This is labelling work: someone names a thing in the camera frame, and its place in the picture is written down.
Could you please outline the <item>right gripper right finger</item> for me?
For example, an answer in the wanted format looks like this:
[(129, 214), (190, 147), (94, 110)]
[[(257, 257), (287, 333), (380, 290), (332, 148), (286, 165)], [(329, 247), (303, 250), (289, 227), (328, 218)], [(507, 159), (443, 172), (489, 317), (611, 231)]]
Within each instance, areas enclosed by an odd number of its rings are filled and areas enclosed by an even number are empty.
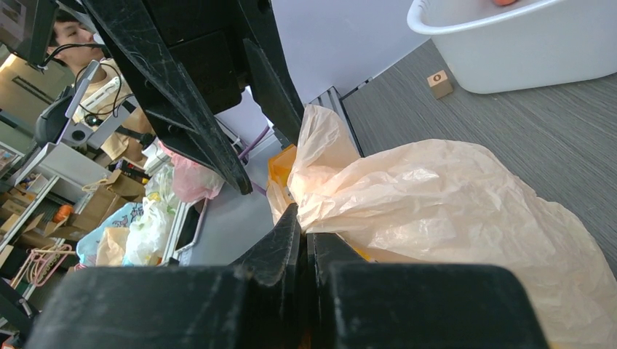
[(314, 348), (547, 348), (527, 292), (495, 265), (368, 262), (307, 237)]

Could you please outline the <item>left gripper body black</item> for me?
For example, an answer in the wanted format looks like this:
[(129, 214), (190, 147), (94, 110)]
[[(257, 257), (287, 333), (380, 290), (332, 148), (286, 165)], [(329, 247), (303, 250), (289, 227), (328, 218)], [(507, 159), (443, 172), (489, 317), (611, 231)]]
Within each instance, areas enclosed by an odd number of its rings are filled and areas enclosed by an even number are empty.
[(240, 104), (248, 63), (237, 1), (144, 2), (164, 43), (214, 114)]

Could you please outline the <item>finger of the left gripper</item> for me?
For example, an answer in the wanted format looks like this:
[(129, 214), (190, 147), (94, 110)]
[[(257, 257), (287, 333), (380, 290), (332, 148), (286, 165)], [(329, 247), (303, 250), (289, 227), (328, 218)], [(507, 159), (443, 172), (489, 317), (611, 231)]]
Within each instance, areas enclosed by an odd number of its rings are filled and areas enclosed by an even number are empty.
[(253, 99), (289, 143), (296, 145), (303, 103), (290, 77), (270, 1), (238, 1)]
[(84, 1), (158, 138), (170, 150), (214, 170), (242, 195), (253, 187), (238, 154), (177, 62), (142, 1)]

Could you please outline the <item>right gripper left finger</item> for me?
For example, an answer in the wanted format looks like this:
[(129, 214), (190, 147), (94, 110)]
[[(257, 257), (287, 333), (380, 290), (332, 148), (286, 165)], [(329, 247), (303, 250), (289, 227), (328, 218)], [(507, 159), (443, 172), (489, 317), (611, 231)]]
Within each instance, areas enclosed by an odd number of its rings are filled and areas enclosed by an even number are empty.
[(296, 348), (297, 206), (223, 266), (88, 268), (64, 280), (27, 348)]

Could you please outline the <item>translucent plastic bag banana print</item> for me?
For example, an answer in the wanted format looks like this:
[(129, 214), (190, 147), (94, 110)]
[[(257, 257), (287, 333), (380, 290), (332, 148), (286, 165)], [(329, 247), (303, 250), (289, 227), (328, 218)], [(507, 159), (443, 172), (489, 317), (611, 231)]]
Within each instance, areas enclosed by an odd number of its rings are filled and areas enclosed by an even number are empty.
[(304, 111), (298, 145), (268, 160), (274, 220), (339, 235), (371, 262), (509, 269), (553, 348), (616, 346), (616, 279), (595, 239), (487, 148), (429, 139), (361, 157), (339, 115)]

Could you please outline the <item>pink plastic bag background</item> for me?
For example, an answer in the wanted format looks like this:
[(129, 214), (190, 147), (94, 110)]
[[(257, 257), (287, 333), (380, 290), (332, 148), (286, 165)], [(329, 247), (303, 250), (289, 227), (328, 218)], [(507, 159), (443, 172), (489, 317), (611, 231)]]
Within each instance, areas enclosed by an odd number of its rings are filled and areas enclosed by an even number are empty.
[(215, 171), (171, 151), (159, 141), (173, 166), (172, 190), (184, 203), (215, 198), (225, 181)]

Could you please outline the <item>orange fake peach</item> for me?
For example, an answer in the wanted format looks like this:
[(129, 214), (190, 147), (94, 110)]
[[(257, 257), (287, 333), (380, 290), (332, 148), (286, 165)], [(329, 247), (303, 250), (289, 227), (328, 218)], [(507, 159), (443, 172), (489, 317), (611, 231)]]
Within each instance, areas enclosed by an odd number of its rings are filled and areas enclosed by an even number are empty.
[(505, 7), (514, 4), (516, 1), (517, 0), (493, 0), (493, 3), (497, 6)]

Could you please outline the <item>person in background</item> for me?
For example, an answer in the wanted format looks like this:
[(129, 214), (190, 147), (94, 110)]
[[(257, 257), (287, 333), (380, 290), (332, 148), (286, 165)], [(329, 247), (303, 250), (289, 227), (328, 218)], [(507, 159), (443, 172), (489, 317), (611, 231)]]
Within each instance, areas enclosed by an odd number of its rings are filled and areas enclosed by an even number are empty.
[[(52, 34), (48, 42), (47, 53), (51, 54), (59, 46), (65, 44), (94, 44), (94, 34), (86, 29), (86, 27), (79, 22), (72, 14), (64, 10), (58, 10), (55, 15), (55, 22), (52, 27)], [(89, 86), (82, 98), (82, 102), (85, 98), (89, 97), (92, 93), (97, 92), (100, 88), (104, 87), (109, 81), (116, 78), (120, 70), (113, 59), (105, 59), (101, 48), (94, 47), (73, 47), (64, 49), (62, 52), (57, 53), (53, 61), (57, 62), (63, 67), (68, 68), (74, 76), (78, 75), (91, 63), (93, 60), (97, 60), (101, 63), (100, 68), (92, 77)], [(119, 107), (120, 99), (123, 99), (127, 95), (131, 95), (132, 91), (127, 84), (119, 89), (119, 95), (116, 100), (116, 94), (113, 92), (111, 95), (104, 99), (104, 102), (99, 105), (86, 110), (82, 106), (78, 109), (78, 112), (84, 111), (85, 113), (97, 114), (96, 116), (101, 120), (105, 120), (108, 116), (115, 111), (114, 107)], [(122, 126), (133, 132), (141, 134), (149, 133), (155, 134), (150, 122), (148, 121), (143, 110), (137, 106), (136, 109), (122, 123)], [(139, 165), (144, 165), (147, 157), (143, 154), (143, 146), (139, 143), (139, 140), (123, 135), (122, 133), (114, 132), (107, 140), (101, 145), (100, 149), (110, 158), (112, 161), (117, 161), (121, 158), (126, 158)]]

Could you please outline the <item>cardboard boxes background clutter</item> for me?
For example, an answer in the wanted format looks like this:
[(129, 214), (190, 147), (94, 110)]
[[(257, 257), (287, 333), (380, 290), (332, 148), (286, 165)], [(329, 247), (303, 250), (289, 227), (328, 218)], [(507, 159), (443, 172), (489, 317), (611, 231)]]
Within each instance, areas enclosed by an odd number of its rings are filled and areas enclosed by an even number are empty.
[(27, 207), (16, 196), (4, 196), (1, 247), (13, 244), (28, 231), (31, 232), (28, 242), (32, 245), (44, 246), (52, 238), (78, 241), (126, 203), (141, 202), (145, 195), (144, 184), (116, 170), (107, 178), (79, 189), (78, 202), (70, 209), (63, 209), (51, 201), (52, 190), (63, 183), (62, 178), (54, 176), (39, 193), (25, 192), (30, 199)]

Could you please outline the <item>white plastic bags background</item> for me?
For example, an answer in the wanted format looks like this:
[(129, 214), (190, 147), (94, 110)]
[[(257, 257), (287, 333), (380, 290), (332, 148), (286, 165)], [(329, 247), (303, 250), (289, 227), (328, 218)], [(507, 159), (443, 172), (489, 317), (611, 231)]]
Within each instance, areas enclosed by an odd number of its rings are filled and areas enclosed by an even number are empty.
[(143, 214), (129, 226), (123, 266), (158, 265), (179, 205), (172, 189), (173, 166), (165, 164), (146, 184)]

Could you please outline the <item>small wooden cube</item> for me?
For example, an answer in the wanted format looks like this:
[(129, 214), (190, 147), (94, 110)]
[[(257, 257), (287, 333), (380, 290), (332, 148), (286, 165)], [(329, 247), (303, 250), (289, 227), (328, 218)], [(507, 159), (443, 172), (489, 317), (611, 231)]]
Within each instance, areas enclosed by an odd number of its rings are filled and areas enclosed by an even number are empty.
[(443, 98), (453, 92), (453, 85), (445, 70), (430, 75), (426, 80), (435, 99)]

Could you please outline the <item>white plastic basin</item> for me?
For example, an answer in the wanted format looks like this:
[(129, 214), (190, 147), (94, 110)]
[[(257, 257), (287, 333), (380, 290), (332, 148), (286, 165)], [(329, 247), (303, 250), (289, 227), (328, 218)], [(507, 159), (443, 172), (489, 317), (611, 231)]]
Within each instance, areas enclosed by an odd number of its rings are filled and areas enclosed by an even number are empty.
[(431, 37), (458, 84), (490, 94), (616, 72), (615, 1), (413, 1), (407, 25)]

